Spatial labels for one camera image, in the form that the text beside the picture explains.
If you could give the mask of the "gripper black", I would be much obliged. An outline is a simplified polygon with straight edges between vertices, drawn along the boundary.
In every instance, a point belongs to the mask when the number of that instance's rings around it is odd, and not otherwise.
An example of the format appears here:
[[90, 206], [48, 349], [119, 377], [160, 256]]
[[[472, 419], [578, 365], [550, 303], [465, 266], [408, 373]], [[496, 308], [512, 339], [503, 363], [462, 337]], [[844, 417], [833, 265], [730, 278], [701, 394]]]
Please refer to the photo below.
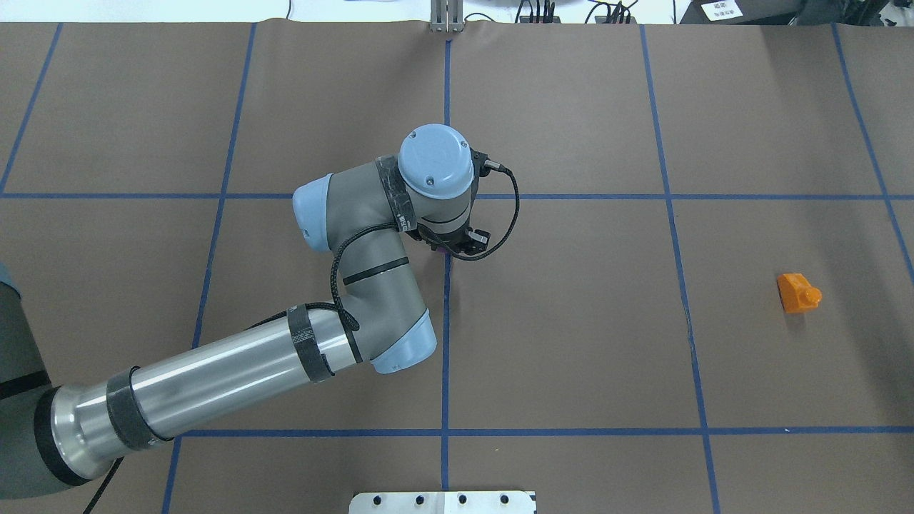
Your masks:
[[469, 224], [463, 223], [453, 231], [437, 232], [443, 228], [431, 224], [420, 224], [420, 237], [425, 241], [432, 251], [447, 246], [454, 253], [467, 253], [470, 246]]

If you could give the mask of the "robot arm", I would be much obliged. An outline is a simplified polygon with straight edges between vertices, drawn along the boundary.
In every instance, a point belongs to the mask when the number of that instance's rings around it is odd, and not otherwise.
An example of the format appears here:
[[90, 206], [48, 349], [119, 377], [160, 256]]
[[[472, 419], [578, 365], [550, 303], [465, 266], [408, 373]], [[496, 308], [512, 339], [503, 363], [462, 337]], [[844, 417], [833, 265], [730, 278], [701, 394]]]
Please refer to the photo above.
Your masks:
[[438, 338], [403, 238], [454, 259], [486, 256], [490, 234], [470, 217], [480, 180], [493, 172], [510, 170], [453, 127], [426, 124], [392, 155], [300, 186], [299, 231], [332, 257], [327, 300], [91, 386], [52, 383], [4, 268], [3, 500], [105, 478], [128, 455], [359, 363], [391, 374], [430, 357]]

